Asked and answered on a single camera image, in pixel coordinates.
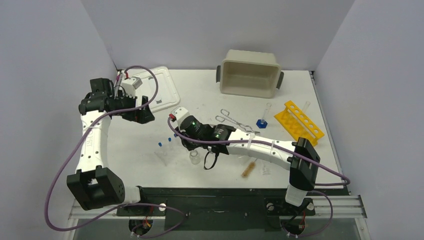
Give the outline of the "yellow test tube rack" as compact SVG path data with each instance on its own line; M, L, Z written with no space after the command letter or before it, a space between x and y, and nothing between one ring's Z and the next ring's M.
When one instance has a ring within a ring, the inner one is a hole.
M316 146L318 140L325 136L323 131L293 101L287 101L284 106L283 111L274 115L277 122L295 141L298 138L305 138Z

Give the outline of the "large clear test tube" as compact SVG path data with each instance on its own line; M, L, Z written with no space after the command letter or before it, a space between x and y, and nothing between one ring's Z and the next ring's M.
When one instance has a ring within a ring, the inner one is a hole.
M306 101L304 103L303 107L301 108L301 111L302 111L303 114L306 114L306 112L309 109L310 105L311 105L311 102L310 101Z

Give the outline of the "metal crucible tongs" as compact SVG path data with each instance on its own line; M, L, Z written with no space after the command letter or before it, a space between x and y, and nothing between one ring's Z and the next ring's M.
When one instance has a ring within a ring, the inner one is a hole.
M254 129L250 126L250 125L243 124L243 123L241 123L241 122L239 122L239 121L235 120L234 118L232 118L232 117L230 116L230 112L229 112L228 110L224 109L224 108L222 108L222 109L220 110L220 115L216 115L216 116L215 116L215 119L216 119L219 123L223 123L223 122L225 122L225 121L228 121L228 122L230 122L230 123L232 123L232 124L234 124L234 125L238 126L238 127L239 127L241 130L243 130L244 132L247 132L247 133L254 133L254 134L256 134L256 135L259 135L259 134L260 134L260 132L259 132L259 131L254 130Z

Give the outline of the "beige plastic tub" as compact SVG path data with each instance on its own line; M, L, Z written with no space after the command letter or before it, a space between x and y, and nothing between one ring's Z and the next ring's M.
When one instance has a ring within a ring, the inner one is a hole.
M274 54L230 49L216 68L222 94L272 99L284 73Z

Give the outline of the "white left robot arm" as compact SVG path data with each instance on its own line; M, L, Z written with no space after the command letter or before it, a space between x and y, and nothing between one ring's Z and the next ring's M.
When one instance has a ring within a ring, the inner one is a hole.
M154 121L148 96L131 96L133 87L115 90L107 78L90 80L91 91L78 106L85 139L75 173L66 184L80 206L88 211L110 205L129 204L136 215L149 209L149 201L141 196L140 187L126 187L108 167L108 132L113 116L146 124Z

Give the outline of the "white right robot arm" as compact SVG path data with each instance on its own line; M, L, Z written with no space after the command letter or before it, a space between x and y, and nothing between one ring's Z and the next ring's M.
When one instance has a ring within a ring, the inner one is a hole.
M289 184L282 199L283 209L296 213L309 191L315 187L321 158L306 138L297 141L280 141L244 132L229 125L203 124L194 116L177 118L169 114L171 122L177 122L175 131L182 145L189 151L203 148L218 157L224 155L248 156L264 160L289 171Z

